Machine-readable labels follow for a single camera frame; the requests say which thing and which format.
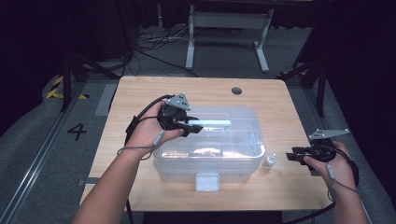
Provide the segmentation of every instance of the clear plastic container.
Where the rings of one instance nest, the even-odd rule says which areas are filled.
[[[265,154],[256,111],[245,106],[194,106],[189,116],[204,128],[154,151],[161,180],[195,182],[197,174],[219,174],[220,182],[244,182]]]

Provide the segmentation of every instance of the small bottle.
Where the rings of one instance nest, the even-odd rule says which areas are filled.
[[[262,163],[262,167],[269,170],[274,165],[276,161],[276,154],[269,155],[267,159]]]

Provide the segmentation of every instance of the person's left hand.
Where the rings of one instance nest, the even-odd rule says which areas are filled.
[[[163,130],[163,127],[161,127],[160,123],[157,120],[158,112],[160,111],[163,104],[164,101],[155,104],[142,116],[125,147],[152,147],[155,139]],[[165,131],[163,139],[154,149],[157,149],[166,141],[180,137],[182,134],[182,129]],[[139,148],[138,150],[142,151],[142,157],[147,153],[150,153],[151,151],[150,148]]]

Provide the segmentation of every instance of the hand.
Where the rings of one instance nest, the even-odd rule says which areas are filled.
[[[335,141],[333,143],[336,148],[343,150],[348,155],[347,148],[343,143]],[[335,181],[332,181],[326,168],[326,162],[317,161],[307,156],[304,157],[304,161],[308,165],[314,167],[319,172],[326,184],[334,189],[337,196],[349,194],[350,192],[352,192],[350,189],[347,189],[336,183]],[[350,168],[345,158],[337,154],[333,160],[329,161],[329,164],[334,171],[335,180],[351,189],[356,190],[352,169]]]
[[[126,143],[125,147],[152,147],[155,139],[158,137],[160,132],[163,130],[163,127],[157,120],[158,112],[161,109],[161,106],[164,104],[164,101],[161,101],[154,106],[152,106],[141,118],[137,127],[134,129],[134,132],[131,135],[131,138]],[[182,129],[165,131],[163,139],[160,143],[154,148],[157,149],[164,142],[180,137],[183,134]],[[151,148],[142,148],[141,156],[145,156],[150,153]]]

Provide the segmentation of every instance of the wooden table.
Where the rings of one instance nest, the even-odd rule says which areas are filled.
[[[239,87],[242,94],[231,89]],[[221,183],[220,191],[197,192],[194,183],[164,183],[152,158],[140,163],[130,194],[134,211],[247,211],[320,209],[330,204],[321,177],[288,161],[292,147],[308,140],[285,83],[270,79],[123,77],[107,118],[90,177],[100,177],[123,146],[125,129],[154,99],[185,92],[191,106],[252,106],[262,127],[266,155],[276,153],[271,170],[260,168],[246,183]],[[86,186],[82,200],[92,186]]]

